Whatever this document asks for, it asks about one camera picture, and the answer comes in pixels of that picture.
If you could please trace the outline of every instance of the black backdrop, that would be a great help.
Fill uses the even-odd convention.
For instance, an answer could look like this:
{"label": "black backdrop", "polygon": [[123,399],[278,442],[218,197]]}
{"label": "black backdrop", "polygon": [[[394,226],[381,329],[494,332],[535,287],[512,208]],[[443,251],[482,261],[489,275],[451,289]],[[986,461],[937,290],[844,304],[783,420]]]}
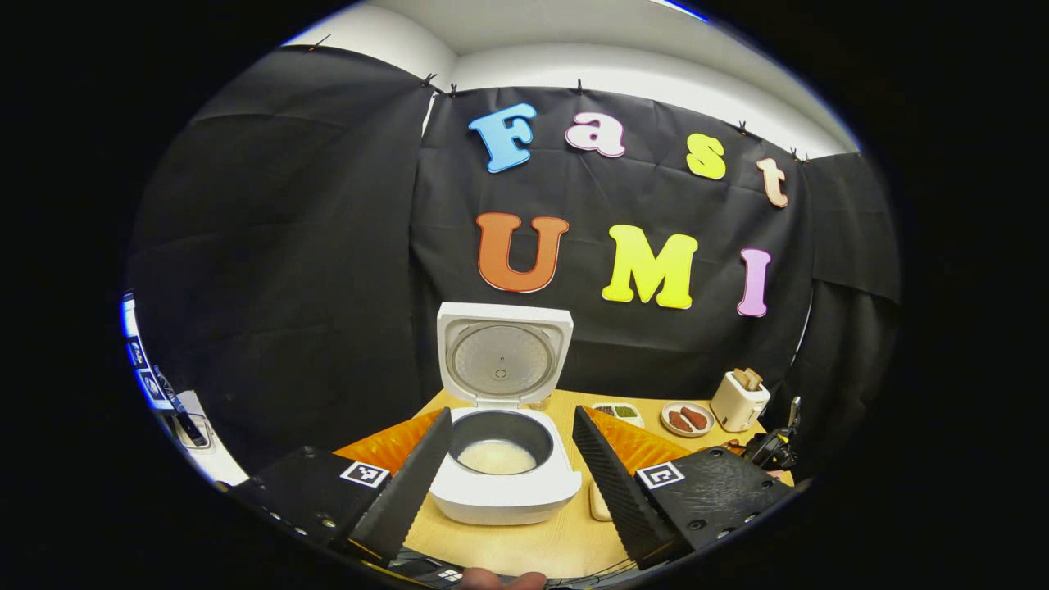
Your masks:
{"label": "black backdrop", "polygon": [[[861,157],[800,162],[687,109],[556,88],[438,96],[421,141],[431,93],[366,56],[280,48],[197,113],[146,191],[127,285],[147,347],[177,388],[197,392],[245,469],[410,417],[441,388],[434,318],[450,300],[571,311],[566,389],[709,399],[725,372],[754,367],[775,396],[767,427],[802,396],[797,450],[811,460],[798,475],[818,471],[863,417],[893,337],[891,316],[841,317],[823,281],[884,300],[882,315],[898,301],[887,197]],[[538,111],[531,159],[490,173],[468,125],[522,102]],[[623,124],[625,155],[568,145],[586,111]],[[688,170],[692,133],[722,143],[723,178]],[[755,163],[766,157],[786,174],[786,208],[765,194]],[[569,222],[547,288],[510,293],[481,278],[475,219],[487,212],[522,219],[518,270],[535,262],[532,218]],[[673,234],[698,239],[689,309],[602,298],[614,225],[639,227],[657,254]],[[763,317],[736,312],[745,248],[771,255]]]}
{"label": "black backdrop", "polygon": [[165,155],[132,236],[153,361],[249,472],[421,406],[408,218],[432,90],[339,49],[278,49]]}
{"label": "black backdrop", "polygon": [[[533,140],[524,164],[490,173],[488,152],[467,126],[478,117],[517,103],[538,114],[529,120]],[[616,118],[626,153],[605,157],[564,141],[578,112]],[[725,177],[691,173],[686,141],[716,138],[725,148]],[[776,160],[785,171],[785,209],[765,195],[755,163]],[[599,91],[494,88],[441,96],[433,104],[420,153],[411,216],[412,258],[420,269],[426,313],[418,353],[427,391],[440,388],[433,321],[441,301],[462,300],[568,309],[575,321],[559,387],[642,398],[710,398],[722,374],[753,366],[775,388],[801,336],[812,277],[812,230],[800,165],[789,152],[744,135],[728,124],[646,99]],[[504,212],[521,219],[510,266],[535,264],[531,220],[555,216],[570,229],[561,236],[551,283],[535,293],[488,286],[477,272],[478,214]],[[672,234],[699,241],[692,256],[691,308],[661,308],[636,295],[623,303],[602,299],[612,277],[615,225],[644,231],[658,255]],[[769,252],[765,317],[743,317],[744,265],[740,251]]]}

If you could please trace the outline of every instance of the blue letter f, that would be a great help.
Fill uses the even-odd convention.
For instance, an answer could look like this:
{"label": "blue letter f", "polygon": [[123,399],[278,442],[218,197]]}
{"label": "blue letter f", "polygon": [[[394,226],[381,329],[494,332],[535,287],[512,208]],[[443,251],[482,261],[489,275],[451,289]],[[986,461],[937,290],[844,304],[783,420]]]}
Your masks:
{"label": "blue letter f", "polygon": [[[519,119],[521,117],[535,117],[535,107],[520,103],[470,122],[470,129],[480,133],[488,154],[492,156],[488,163],[489,172],[501,172],[528,161],[529,151],[514,144],[514,139],[520,140],[522,144],[532,143],[532,128]],[[508,127],[506,121],[510,119],[514,121]]]}

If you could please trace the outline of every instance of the white rice cooker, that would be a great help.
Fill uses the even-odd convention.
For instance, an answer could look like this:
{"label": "white rice cooker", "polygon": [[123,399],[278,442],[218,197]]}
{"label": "white rice cooker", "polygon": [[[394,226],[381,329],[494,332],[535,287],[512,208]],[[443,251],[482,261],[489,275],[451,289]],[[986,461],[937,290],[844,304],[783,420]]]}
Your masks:
{"label": "white rice cooker", "polygon": [[523,525],[579,491],[554,421],[526,404],[554,391],[572,339],[565,310],[446,302],[437,312],[441,379],[472,407],[451,410],[452,443],[430,485],[449,519]]}

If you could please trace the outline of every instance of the yellow letter m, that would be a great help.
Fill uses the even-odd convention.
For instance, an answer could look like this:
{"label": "yellow letter m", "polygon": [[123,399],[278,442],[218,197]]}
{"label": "yellow letter m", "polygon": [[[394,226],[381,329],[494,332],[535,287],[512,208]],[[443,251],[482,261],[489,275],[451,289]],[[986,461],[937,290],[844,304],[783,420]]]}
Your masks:
{"label": "yellow letter m", "polygon": [[663,283],[663,290],[656,297],[657,303],[679,310],[692,307],[688,280],[692,274],[692,254],[700,247],[695,238],[684,234],[671,235],[657,258],[641,228],[613,226],[608,228],[608,235],[616,240],[616,264],[612,270],[612,282],[601,290],[602,297],[624,303],[633,300],[630,275],[634,275],[634,283],[643,302],[647,303]]}

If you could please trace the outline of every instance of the clip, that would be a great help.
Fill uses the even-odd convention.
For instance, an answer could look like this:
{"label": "clip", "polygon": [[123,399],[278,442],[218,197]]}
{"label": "clip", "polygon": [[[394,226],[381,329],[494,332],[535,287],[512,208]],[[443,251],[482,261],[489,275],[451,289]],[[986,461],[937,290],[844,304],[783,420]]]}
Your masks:
{"label": "clip", "polygon": [[314,49],[316,49],[316,48],[317,48],[317,46],[318,46],[318,45],[320,45],[321,43],[323,43],[323,42],[327,41],[327,38],[328,38],[328,37],[331,37],[331,34],[330,34],[330,33],[328,33],[327,35],[325,35],[325,36],[324,36],[324,39],[321,39],[320,41],[318,41],[318,42],[314,43],[313,45],[311,45],[311,46],[309,46],[309,48],[308,48],[308,49],[306,49],[306,50],[307,50],[307,51],[313,51]]}

